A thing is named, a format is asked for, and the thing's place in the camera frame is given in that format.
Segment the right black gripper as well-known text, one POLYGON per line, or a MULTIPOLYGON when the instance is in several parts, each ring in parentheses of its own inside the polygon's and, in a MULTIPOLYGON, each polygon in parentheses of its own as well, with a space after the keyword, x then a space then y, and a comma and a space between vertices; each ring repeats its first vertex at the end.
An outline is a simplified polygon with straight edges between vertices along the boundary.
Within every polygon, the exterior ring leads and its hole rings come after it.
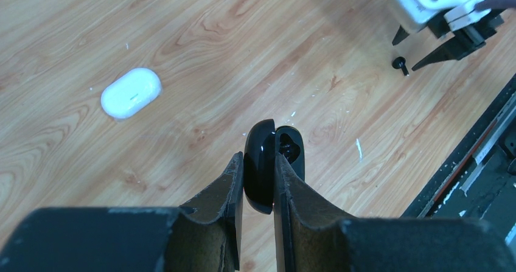
MULTIPOLYGON (((497 33, 497 27, 504 23, 502 12, 500 9, 495 9, 478 22, 454 31, 449 40, 418 61, 411 69, 417 71, 430 64, 461 60, 482 48, 486 45, 486 40, 497 33)), ((396 46, 409 35, 402 26, 399 26, 391 44, 396 46)))

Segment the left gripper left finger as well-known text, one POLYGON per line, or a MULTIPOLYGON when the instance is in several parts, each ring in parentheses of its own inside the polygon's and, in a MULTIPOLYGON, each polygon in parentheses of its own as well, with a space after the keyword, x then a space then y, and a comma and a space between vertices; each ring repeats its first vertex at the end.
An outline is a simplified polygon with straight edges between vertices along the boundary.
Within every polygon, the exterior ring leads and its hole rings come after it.
POLYGON ((46 207, 1 250, 2 271, 235 271, 243 155, 177 207, 46 207))

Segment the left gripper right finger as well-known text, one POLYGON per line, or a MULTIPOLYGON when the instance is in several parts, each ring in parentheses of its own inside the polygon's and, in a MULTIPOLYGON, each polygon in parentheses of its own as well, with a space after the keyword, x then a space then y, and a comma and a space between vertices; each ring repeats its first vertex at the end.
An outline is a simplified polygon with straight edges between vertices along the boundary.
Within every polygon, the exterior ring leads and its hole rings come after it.
POLYGON ((359 218, 300 179, 274 170, 278 271, 514 271, 515 257, 486 221, 359 218))

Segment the small black earbud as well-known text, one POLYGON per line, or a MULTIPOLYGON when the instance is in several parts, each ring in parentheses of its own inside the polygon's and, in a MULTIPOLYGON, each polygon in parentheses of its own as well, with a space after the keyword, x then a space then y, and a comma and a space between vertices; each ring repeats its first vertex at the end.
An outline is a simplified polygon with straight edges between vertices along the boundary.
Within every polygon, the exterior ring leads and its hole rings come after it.
POLYGON ((391 62, 391 66, 394 69, 401 70, 404 76, 409 76, 409 74, 410 74, 410 72, 406 66, 406 59, 404 57, 399 56, 399 57, 396 57, 395 59, 393 59, 393 61, 391 62))
POLYGON ((281 134, 279 140, 279 153, 282 154, 291 164, 297 160, 301 149, 288 134, 281 134))

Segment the black earbud case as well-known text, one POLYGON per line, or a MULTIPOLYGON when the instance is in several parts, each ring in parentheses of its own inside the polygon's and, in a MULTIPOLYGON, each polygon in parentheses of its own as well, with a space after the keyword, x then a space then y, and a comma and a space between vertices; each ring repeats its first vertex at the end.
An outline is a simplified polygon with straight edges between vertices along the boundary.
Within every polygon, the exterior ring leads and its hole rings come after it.
POLYGON ((288 134, 300 146, 297 160, 289 163, 297 176, 305 180, 304 142, 292 126, 275 126, 273 119, 256 123, 248 133, 244 152, 243 188, 249 204, 262 214, 270 214, 274 204, 274 170, 281 134, 288 134))

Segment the white earbud charging case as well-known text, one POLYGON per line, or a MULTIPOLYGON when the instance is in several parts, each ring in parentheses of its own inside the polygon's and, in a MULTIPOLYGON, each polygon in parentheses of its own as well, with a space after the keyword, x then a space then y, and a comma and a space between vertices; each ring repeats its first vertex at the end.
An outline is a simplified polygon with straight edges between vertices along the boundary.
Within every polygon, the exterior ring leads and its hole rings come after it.
POLYGON ((161 81, 154 71, 134 68, 103 90, 100 104, 107 115, 124 120, 153 102, 161 91, 161 81))

